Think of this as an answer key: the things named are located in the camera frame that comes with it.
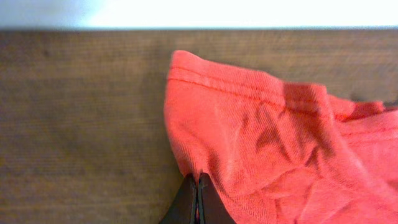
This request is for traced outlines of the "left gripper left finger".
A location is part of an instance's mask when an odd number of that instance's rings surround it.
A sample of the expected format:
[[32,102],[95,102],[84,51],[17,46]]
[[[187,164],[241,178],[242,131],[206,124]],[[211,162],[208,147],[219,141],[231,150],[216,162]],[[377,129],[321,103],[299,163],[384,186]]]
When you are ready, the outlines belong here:
[[159,224],[195,224],[197,187],[194,176],[185,176],[175,198]]

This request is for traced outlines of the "red printed soccer t-shirt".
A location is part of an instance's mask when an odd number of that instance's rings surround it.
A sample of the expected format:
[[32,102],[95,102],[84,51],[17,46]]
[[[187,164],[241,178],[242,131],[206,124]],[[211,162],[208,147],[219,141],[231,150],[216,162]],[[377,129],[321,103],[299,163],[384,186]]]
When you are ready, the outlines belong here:
[[237,223],[396,223],[397,109],[174,52],[164,106],[183,174]]

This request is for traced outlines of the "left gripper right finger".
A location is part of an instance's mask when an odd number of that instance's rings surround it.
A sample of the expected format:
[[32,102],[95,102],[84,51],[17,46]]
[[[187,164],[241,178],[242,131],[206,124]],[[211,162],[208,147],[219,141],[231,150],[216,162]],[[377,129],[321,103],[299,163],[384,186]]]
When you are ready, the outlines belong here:
[[201,173],[198,181],[198,223],[236,224],[207,173]]

